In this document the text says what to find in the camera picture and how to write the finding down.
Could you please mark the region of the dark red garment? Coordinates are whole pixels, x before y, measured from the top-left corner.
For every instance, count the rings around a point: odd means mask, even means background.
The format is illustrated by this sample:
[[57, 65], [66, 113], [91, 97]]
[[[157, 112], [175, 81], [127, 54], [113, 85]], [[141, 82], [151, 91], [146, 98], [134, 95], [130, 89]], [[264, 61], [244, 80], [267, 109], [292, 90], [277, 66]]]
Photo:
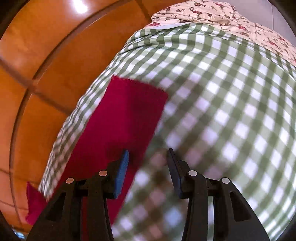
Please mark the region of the dark red garment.
[[[116, 199], [107, 200], [112, 225], [142, 164], [167, 98], [168, 95], [159, 88], [113, 76], [71, 152], [53, 196], [68, 178], [89, 179], [128, 150], [129, 163], [121, 194]], [[37, 204], [33, 197], [28, 201], [33, 209], [29, 220], [34, 226], [49, 201]]]

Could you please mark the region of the wooden wardrobe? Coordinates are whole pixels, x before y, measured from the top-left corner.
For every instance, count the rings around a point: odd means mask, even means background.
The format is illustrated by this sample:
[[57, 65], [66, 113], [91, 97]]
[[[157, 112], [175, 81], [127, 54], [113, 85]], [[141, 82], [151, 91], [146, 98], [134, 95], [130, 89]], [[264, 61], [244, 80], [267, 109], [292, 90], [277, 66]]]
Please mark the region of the wooden wardrobe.
[[29, 232], [26, 185], [127, 39], [173, 1], [1, 1], [1, 211]]

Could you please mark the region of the green white checkered bedsheet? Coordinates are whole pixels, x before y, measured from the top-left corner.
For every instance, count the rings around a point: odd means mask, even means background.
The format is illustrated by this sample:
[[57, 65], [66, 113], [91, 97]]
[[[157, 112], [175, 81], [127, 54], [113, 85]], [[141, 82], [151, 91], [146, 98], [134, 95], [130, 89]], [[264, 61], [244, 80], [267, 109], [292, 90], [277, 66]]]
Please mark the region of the green white checkered bedsheet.
[[228, 177], [276, 240], [295, 215], [295, 67], [246, 39], [205, 24], [135, 32], [65, 120], [39, 190], [49, 198], [113, 75], [169, 99], [125, 203], [116, 240], [180, 240], [187, 202], [163, 154], [174, 149], [205, 177]]

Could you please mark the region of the floral pink quilt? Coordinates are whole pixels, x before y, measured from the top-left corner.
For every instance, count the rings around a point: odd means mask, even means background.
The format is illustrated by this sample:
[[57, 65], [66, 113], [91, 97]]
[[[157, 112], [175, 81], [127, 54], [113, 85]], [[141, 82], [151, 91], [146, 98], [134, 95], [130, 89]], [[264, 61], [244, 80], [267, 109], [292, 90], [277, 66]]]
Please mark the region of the floral pink quilt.
[[295, 65], [295, 46], [278, 32], [254, 23], [221, 1], [185, 1], [154, 13], [146, 28], [201, 23], [254, 42]]

